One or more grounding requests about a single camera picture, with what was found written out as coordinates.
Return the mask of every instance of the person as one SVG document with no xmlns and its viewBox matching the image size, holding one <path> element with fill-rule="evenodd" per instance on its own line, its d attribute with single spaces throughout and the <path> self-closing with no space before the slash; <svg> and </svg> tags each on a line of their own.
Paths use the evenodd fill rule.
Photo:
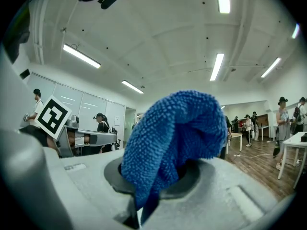
<svg viewBox="0 0 307 230">
<path fill-rule="evenodd" d="M 102 113 L 98 113 L 96 115 L 96 121 L 98 122 L 97 132 L 104 132 L 104 133 L 109 132 L 110 125 L 107 122 L 107 117 L 105 115 L 103 115 Z M 109 151 L 111 151 L 111 144 L 104 145 L 100 149 L 99 153 L 109 152 Z"/>
<path fill-rule="evenodd" d="M 305 123 L 305 116 L 307 116 L 306 109 L 304 107 L 306 102 L 306 99 L 302 97 L 299 100 L 299 104 L 297 105 L 299 109 L 299 116 L 297 117 L 296 126 L 293 135 L 296 135 L 298 132 L 303 132 L 304 131 L 304 123 Z"/>
<path fill-rule="evenodd" d="M 19 132 L 35 137 L 39 141 L 39 143 L 42 145 L 42 147 L 48 147 L 48 148 L 54 149 L 59 155 L 59 150 L 53 138 L 41 128 L 38 128 L 34 125 L 28 125 L 24 128 L 19 129 Z M 69 144 L 71 147 L 73 147 L 75 143 L 75 132 L 68 131 L 67 134 L 68 134 Z M 84 135 L 84 143 L 86 144 L 89 142 L 90 142 L 90 136 Z"/>
<path fill-rule="evenodd" d="M 134 127 L 139 123 L 140 120 L 141 120 L 141 117 L 139 117 L 139 120 L 134 125 L 132 125 L 132 129 L 134 129 Z"/>
<path fill-rule="evenodd" d="M 238 123 L 238 116 L 235 117 L 235 119 L 233 120 L 234 124 L 235 124 L 235 133 L 239 133 L 239 123 Z"/>
<path fill-rule="evenodd" d="M 251 119 L 249 118 L 249 115 L 246 114 L 245 115 L 245 118 L 246 118 L 246 123 L 245 123 L 245 128 L 246 128 L 246 139 L 248 140 L 248 144 L 246 145 L 247 147 L 250 147 L 251 146 L 251 142 L 250 142 L 250 132 L 251 132 Z"/>
<path fill-rule="evenodd" d="M 227 125 L 228 136 L 227 136 L 227 141 L 224 143 L 223 148 L 222 148 L 221 153 L 220 153 L 220 159 L 223 159 L 223 160 L 225 160 L 226 146 L 227 146 L 228 140 L 231 139 L 231 124 L 230 124 L 227 116 L 225 116 L 225 120 L 226 120 L 226 125 Z"/>
<path fill-rule="evenodd" d="M 253 116 L 251 117 L 251 121 L 254 124 L 255 127 L 255 132 L 254 132 L 254 141 L 258 141 L 258 136 L 259 136 L 259 128 L 258 128 L 258 118 L 257 118 L 257 113 L 253 112 Z"/>
<path fill-rule="evenodd" d="M 278 140 L 279 140 L 279 147 L 280 152 L 276 156 L 277 164 L 276 169 L 281 169 L 281 162 L 283 157 L 283 150 L 284 150 L 284 144 L 283 142 L 290 138 L 290 119 L 289 114 L 286 109 L 286 102 L 288 100 L 285 99 L 283 96 L 280 97 L 278 105 L 279 109 L 276 113 L 276 122 L 278 124 Z"/>
<path fill-rule="evenodd" d="M 34 99 L 36 100 L 36 103 L 34 105 L 34 110 L 33 110 L 32 114 L 29 117 L 27 117 L 26 120 L 29 121 L 29 125 L 33 125 L 33 126 L 39 128 L 39 125 L 35 122 L 35 118 L 36 118 L 37 114 L 42 110 L 43 102 L 40 99 L 41 93 L 40 93 L 39 89 L 35 89 L 33 91 L 33 94 L 34 94 Z"/>
</svg>

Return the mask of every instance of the man in white shirt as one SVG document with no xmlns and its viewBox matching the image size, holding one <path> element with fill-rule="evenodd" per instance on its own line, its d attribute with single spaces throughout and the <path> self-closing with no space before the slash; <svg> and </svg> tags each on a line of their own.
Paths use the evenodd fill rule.
<svg viewBox="0 0 307 230">
<path fill-rule="evenodd" d="M 306 99 L 304 97 L 302 97 L 299 100 L 299 104 L 297 104 L 297 107 L 299 108 L 299 115 L 297 117 L 297 124 L 295 126 L 295 131 L 294 131 L 294 135 L 297 132 L 303 132 L 304 131 L 304 123 L 305 123 L 305 116 L 307 115 L 306 109 L 304 107 Z"/>
<path fill-rule="evenodd" d="M 34 99 L 36 100 L 36 103 L 34 105 L 34 110 L 33 110 L 32 114 L 29 117 L 27 117 L 27 121 L 29 121 L 30 125 L 33 125 L 33 126 L 39 128 L 39 125 L 35 122 L 35 118 L 36 118 L 37 114 L 39 114 L 40 111 L 42 110 L 43 102 L 40 99 L 41 94 L 40 94 L 39 89 L 35 89 L 33 91 L 33 93 L 34 93 L 34 96 L 35 96 Z"/>
</svg>

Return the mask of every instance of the gray shirt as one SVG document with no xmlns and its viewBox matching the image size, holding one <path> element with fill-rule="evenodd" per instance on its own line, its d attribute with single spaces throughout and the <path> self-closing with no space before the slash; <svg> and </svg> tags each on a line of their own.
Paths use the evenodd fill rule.
<svg viewBox="0 0 307 230">
<path fill-rule="evenodd" d="M 280 113 L 281 120 L 287 120 L 289 118 L 289 114 L 287 109 L 278 109 L 278 113 Z M 278 124 L 279 129 L 279 140 L 286 140 L 290 138 L 290 123 Z"/>
</svg>

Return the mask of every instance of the black and white square marker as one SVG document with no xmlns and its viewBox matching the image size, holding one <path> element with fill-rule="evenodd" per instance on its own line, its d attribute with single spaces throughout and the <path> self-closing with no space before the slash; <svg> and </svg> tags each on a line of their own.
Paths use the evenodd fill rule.
<svg viewBox="0 0 307 230">
<path fill-rule="evenodd" d="M 52 95 L 45 102 L 42 111 L 38 113 L 35 121 L 47 134 L 54 139 L 58 139 L 70 115 L 71 109 Z"/>
</svg>

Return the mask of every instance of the wooden floor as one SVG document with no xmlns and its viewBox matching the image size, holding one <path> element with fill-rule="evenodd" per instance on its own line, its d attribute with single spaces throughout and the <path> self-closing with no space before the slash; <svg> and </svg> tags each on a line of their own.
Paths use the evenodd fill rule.
<svg viewBox="0 0 307 230">
<path fill-rule="evenodd" d="M 260 154 L 273 154 L 275 143 L 267 143 L 267 140 L 267 138 L 263 138 L 263 141 L 252 141 L 252 146 L 248 148 L 245 146 L 247 140 L 243 137 L 242 152 L 240 153 L 240 137 L 232 138 L 229 152 L 226 154 L 226 160 L 270 189 L 276 196 L 277 200 L 280 201 L 294 192 L 293 186 L 300 170 L 300 166 L 292 166 L 296 149 L 287 149 L 286 163 L 288 164 L 285 165 L 280 180 L 277 179 L 279 171 L 275 168 L 276 160 L 273 156 L 258 156 L 255 158 L 234 157 L 234 154 L 239 153 L 240 155 L 249 157 Z M 302 160 L 303 154 L 303 149 L 300 149 L 298 159 Z"/>
</svg>

